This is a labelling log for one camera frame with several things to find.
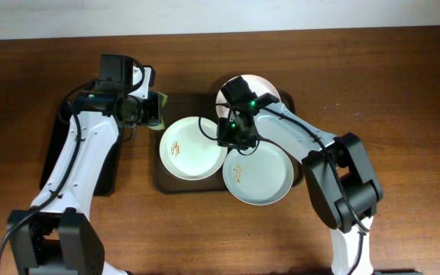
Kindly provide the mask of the green yellow sponge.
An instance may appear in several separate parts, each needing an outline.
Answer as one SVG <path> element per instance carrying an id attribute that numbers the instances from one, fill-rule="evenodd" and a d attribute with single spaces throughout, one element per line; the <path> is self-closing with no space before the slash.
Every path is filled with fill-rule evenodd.
<path id="1" fill-rule="evenodd" d="M 152 106 L 150 107 L 151 118 L 148 127 L 154 131 L 163 130 L 165 128 L 163 109 L 168 96 L 161 92 L 150 91 L 149 99 L 152 101 Z"/>

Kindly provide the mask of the pale blue plate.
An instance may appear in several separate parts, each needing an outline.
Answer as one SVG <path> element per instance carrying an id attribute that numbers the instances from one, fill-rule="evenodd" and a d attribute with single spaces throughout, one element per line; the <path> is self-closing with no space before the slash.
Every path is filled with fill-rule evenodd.
<path id="1" fill-rule="evenodd" d="M 247 156 L 232 150 L 222 167 L 228 191 L 250 205 L 269 205 L 291 189 L 294 169 L 290 158 L 277 145 L 260 142 Z"/>

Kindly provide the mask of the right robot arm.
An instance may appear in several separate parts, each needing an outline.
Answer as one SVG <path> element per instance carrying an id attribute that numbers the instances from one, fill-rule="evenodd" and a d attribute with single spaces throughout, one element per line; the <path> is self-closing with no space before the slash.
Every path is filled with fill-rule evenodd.
<path id="1" fill-rule="evenodd" d="M 302 165 L 310 202 L 329 227 L 333 274 L 373 274 L 370 227 L 383 189 L 361 139 L 324 132 L 293 114 L 275 95 L 257 95 L 243 76 L 220 89 L 228 114 L 217 144 L 247 156 L 272 141 Z"/>

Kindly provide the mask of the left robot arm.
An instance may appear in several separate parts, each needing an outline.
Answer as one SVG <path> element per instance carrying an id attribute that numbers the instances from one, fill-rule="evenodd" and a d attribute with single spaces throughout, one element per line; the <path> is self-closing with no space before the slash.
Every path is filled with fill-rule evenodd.
<path id="1" fill-rule="evenodd" d="M 47 183 L 27 210 L 8 217 L 0 244 L 11 246 L 19 274 L 121 274 L 105 259 L 90 209 L 112 149 L 126 128 L 163 129 L 167 96 L 152 90 L 156 72 L 133 57 L 103 54 L 100 72 L 60 103 L 70 117 Z"/>

